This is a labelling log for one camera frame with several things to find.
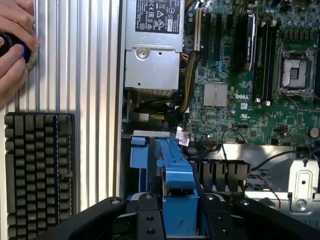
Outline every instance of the green circuit board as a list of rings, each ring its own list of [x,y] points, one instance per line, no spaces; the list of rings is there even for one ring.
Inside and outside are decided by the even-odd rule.
[[[319,22],[320,5],[312,4],[305,6],[303,11],[295,6],[285,13],[280,12],[280,7],[270,7],[271,1],[259,1],[253,10],[256,22],[261,20],[281,21],[281,26],[276,36],[276,48],[285,48],[287,51],[307,50],[313,52],[314,65],[309,70],[310,81],[320,81],[316,78],[316,59],[319,47]],[[274,101],[270,106],[257,104],[252,100],[253,94],[253,70],[234,73],[232,68],[232,53],[235,43],[235,24],[238,12],[243,6],[242,0],[209,0],[204,1],[205,11],[211,13],[212,31],[208,33],[209,51],[208,60],[201,61],[196,71],[193,98],[189,108],[188,123],[186,131],[191,136],[191,141],[207,138],[219,141],[222,133],[228,128],[237,129],[253,145],[271,144],[271,139],[281,139],[282,142],[304,142],[310,146],[315,145],[317,137],[311,137],[309,131],[313,127],[320,127],[320,112],[313,97],[292,96],[274,94]],[[222,14],[222,36],[220,42],[219,61],[222,64],[223,76],[214,62],[215,50],[215,21],[217,14]],[[226,29],[227,16],[233,14],[233,28]],[[192,51],[194,44],[194,17],[195,10],[192,8],[187,13],[185,21],[184,48]],[[306,29],[312,34],[309,41],[299,39],[284,39],[291,30]],[[202,27],[201,37],[205,33]],[[227,84],[227,106],[208,107],[204,106],[205,84],[207,83]],[[226,143],[235,143],[234,134],[225,136]]]

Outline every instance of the hand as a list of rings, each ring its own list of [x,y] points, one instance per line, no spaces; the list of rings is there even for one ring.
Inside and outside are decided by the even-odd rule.
[[[0,37],[0,48],[5,41]],[[16,44],[0,57],[0,110],[12,99],[28,77],[25,59],[22,57],[24,47]]]
[[[39,43],[33,29],[35,23],[32,1],[0,0],[0,31],[15,35],[33,53],[38,51]]]

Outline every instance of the cpu socket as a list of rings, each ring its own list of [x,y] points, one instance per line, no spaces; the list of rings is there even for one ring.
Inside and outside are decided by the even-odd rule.
[[[311,97],[314,85],[313,50],[282,51],[279,58],[278,93],[287,96]]]

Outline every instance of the black keyboard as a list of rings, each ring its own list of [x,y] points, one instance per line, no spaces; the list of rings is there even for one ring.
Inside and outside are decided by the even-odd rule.
[[[5,116],[7,222],[10,240],[29,240],[73,212],[74,116]]]

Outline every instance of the heatsink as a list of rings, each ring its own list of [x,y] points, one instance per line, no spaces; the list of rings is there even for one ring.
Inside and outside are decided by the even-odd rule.
[[[204,85],[203,106],[226,107],[228,104],[228,84],[224,82]]]

